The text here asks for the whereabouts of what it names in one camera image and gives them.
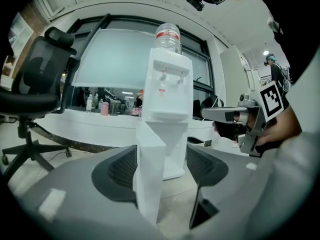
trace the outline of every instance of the counter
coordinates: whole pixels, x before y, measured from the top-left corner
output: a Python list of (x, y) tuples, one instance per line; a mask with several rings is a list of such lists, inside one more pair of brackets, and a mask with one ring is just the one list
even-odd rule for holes
[[(103, 116), (66, 109), (63, 114), (48, 114), (36, 122), (50, 133), (68, 140), (106, 147), (126, 147), (137, 144), (139, 120), (136, 116)], [(188, 134), (201, 141), (209, 141), (214, 134), (212, 122), (192, 120)]]

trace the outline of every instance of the chair armrest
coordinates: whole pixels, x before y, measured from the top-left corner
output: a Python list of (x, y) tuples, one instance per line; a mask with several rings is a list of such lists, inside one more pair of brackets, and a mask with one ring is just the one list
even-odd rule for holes
[(70, 58), (67, 62), (66, 68), (65, 68), (66, 73), (67, 73), (67, 77), (66, 77), (66, 80), (64, 83), (60, 109), (52, 112), (52, 114), (62, 114), (63, 112), (65, 112), (67, 92), (68, 92), (68, 89), (70, 88), (70, 85), (71, 85), (73, 79), (74, 79), (75, 73), (80, 66), (80, 62), (81, 62), (80, 58), (78, 58), (74, 55), (70, 56)]

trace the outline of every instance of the sleeve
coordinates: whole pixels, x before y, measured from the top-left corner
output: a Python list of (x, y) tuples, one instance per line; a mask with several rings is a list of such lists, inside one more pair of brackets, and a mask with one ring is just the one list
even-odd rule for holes
[(271, 66), (271, 80), (272, 81), (279, 81), (276, 65)]

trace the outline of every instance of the chair seat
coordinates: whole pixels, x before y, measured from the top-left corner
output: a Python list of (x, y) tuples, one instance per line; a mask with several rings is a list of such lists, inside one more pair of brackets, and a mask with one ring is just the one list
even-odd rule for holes
[(59, 98), (54, 94), (20, 94), (0, 90), (1, 115), (36, 119), (59, 107)]

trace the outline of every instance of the office chair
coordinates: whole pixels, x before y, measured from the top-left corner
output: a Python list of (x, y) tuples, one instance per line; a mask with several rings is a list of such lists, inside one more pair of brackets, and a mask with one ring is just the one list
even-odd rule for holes
[[(44, 37), (38, 36), (34, 40), (13, 81), (12, 91), (0, 88), (0, 115), (17, 118), (18, 136), (26, 140), (24, 145), (2, 150), (2, 162), (9, 165), (3, 174), (6, 182), (29, 158), (36, 160), (47, 171), (53, 170), (54, 167), (41, 153), (66, 150), (66, 156), (71, 157), (66, 145), (42, 145), (38, 140), (32, 141), (30, 128), (40, 127), (34, 122), (35, 119), (50, 113), (64, 112), (65, 94), (80, 65), (80, 60), (75, 57), (77, 51), (71, 48), (73, 43), (73, 35), (50, 27)], [(67, 78), (61, 99), (60, 83), (63, 73), (67, 73)], [(7, 154), (17, 155), (10, 164)]]

